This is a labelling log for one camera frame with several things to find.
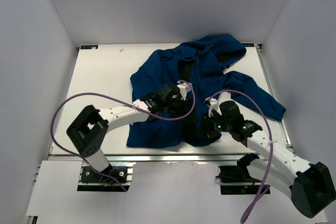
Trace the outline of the blue hooded zip jacket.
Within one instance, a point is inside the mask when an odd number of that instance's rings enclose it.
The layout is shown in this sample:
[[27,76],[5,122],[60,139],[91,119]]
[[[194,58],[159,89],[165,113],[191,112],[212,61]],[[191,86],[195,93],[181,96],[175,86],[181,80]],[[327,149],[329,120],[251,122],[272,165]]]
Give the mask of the blue hooded zip jacket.
[[247,50],[232,35],[210,35],[172,49],[156,50],[131,76],[132,100],[152,100],[156,118],[129,128],[128,147],[168,148],[181,143],[201,147],[220,139],[205,121],[205,100],[230,90],[231,98],[266,117],[281,121],[285,107],[256,81],[229,68]]

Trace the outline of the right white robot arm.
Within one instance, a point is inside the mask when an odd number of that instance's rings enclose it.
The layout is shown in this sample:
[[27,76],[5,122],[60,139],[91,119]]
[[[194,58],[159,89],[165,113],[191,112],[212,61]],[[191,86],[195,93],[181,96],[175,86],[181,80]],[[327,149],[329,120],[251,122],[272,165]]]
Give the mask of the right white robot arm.
[[211,98],[204,103],[209,108],[205,116],[209,134],[229,133],[235,141],[253,151],[237,162],[237,175],[241,180],[262,180],[268,171],[266,184],[286,195],[308,218],[313,218],[335,201],[334,183],[323,163],[313,164],[271,142],[261,126],[244,119],[234,101],[219,103]]

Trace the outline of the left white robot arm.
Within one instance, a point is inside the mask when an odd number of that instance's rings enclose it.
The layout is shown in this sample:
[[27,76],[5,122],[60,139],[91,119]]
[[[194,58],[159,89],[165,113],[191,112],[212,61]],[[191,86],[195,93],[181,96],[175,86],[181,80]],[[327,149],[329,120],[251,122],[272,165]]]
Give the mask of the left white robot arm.
[[177,121],[186,118],[195,107],[195,101],[192,101],[190,110],[182,112],[189,92],[195,98],[192,85],[180,80],[177,85],[168,83],[161,91],[150,93],[130,104],[120,101],[121,106],[107,109],[88,105],[70,124],[66,133],[80,157],[91,166],[93,176],[104,182],[110,178],[112,170],[101,149],[106,134],[133,123],[153,119]]

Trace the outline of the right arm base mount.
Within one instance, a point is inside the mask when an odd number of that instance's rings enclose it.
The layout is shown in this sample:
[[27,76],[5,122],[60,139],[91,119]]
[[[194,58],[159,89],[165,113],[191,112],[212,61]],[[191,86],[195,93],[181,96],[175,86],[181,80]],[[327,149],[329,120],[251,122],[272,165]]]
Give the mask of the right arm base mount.
[[221,195],[256,195],[261,179],[252,178],[247,166],[259,160],[256,154],[246,154],[235,165],[222,165],[215,177],[220,184]]

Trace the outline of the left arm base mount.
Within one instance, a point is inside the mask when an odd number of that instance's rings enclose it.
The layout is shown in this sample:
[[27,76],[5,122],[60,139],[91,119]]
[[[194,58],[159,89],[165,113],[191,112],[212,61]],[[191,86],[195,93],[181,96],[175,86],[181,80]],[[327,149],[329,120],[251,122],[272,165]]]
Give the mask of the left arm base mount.
[[134,163],[111,163],[109,176],[116,178],[122,186],[110,177],[95,173],[88,165],[83,164],[78,179],[77,191],[85,192],[121,192],[128,191],[133,174]]

